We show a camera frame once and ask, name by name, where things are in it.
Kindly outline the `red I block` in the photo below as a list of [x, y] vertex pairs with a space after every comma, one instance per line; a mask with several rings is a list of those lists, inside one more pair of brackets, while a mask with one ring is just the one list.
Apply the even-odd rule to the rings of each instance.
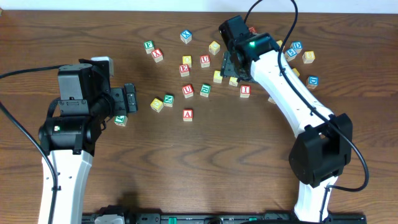
[[251, 87], [249, 85], [241, 85], [240, 87], [240, 97], [249, 98], [251, 95]]

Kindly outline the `red A block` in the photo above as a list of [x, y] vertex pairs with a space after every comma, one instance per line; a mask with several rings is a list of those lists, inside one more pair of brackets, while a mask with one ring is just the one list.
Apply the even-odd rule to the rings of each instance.
[[193, 121], [193, 110], [183, 110], [183, 120]]

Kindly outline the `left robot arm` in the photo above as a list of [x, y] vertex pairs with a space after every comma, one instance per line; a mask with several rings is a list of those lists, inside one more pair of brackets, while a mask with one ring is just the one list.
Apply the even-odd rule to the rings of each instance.
[[45, 154], [39, 223], [82, 222], [86, 181], [106, 120], [138, 111], [135, 86], [111, 88], [113, 75], [109, 57], [59, 68], [60, 99], [50, 104], [39, 129]]

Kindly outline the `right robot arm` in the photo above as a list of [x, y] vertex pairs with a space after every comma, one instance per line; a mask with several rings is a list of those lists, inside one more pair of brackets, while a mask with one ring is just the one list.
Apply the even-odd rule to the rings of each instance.
[[346, 114], [335, 116], [309, 92], [269, 34], [253, 34], [241, 16], [224, 21], [218, 30], [236, 73], [268, 92], [294, 132], [289, 164], [300, 181], [296, 217], [305, 222], [326, 220], [330, 199], [326, 187], [351, 161], [351, 120]]

